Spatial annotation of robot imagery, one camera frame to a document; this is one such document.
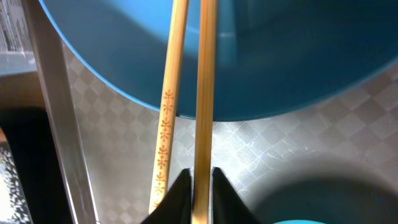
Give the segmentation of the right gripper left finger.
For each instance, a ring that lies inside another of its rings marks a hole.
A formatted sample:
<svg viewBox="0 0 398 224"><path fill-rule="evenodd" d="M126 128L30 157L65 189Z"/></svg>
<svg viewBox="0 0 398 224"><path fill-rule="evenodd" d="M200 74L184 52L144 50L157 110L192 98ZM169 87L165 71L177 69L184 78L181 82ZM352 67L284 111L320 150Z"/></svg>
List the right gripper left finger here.
<svg viewBox="0 0 398 224"><path fill-rule="evenodd" d="M141 224L191 224L192 177L183 169L160 205Z"/></svg>

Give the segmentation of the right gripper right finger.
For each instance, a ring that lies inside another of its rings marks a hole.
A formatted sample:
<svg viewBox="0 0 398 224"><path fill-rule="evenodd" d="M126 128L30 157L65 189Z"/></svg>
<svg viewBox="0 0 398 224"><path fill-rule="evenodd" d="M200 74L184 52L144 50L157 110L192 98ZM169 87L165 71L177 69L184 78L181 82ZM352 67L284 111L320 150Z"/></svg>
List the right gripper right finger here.
<svg viewBox="0 0 398 224"><path fill-rule="evenodd" d="M213 224L260 224L219 168L213 169Z"/></svg>

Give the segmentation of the light blue bowl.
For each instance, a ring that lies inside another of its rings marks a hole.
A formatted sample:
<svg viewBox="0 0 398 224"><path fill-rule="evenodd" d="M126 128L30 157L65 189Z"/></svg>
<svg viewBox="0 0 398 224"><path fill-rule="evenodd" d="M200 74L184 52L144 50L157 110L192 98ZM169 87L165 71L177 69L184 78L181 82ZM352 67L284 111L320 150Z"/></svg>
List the light blue bowl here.
<svg viewBox="0 0 398 224"><path fill-rule="evenodd" d="M312 220L284 220L273 224L326 224L326 223L316 222Z"/></svg>

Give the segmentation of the wooden chopstick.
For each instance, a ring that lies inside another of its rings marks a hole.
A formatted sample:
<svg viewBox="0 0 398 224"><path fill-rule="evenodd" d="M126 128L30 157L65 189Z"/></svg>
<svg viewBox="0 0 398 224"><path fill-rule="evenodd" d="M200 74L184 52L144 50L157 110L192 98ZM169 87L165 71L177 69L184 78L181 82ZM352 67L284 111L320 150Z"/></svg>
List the wooden chopstick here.
<svg viewBox="0 0 398 224"><path fill-rule="evenodd" d="M188 0L174 0L172 6L150 188L149 213L152 213L160 205L167 193L188 4Z"/></svg>
<svg viewBox="0 0 398 224"><path fill-rule="evenodd" d="M217 1L201 0L192 223L209 221Z"/></svg>

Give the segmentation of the orange carrot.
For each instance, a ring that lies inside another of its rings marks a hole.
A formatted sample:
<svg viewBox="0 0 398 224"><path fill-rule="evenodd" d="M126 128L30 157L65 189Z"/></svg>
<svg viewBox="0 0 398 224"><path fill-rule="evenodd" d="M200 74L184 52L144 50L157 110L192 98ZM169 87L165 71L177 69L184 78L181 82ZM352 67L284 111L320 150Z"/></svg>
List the orange carrot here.
<svg viewBox="0 0 398 224"><path fill-rule="evenodd" d="M7 141L6 136L3 132L3 130L0 129L0 142L6 142L6 141Z"/></svg>

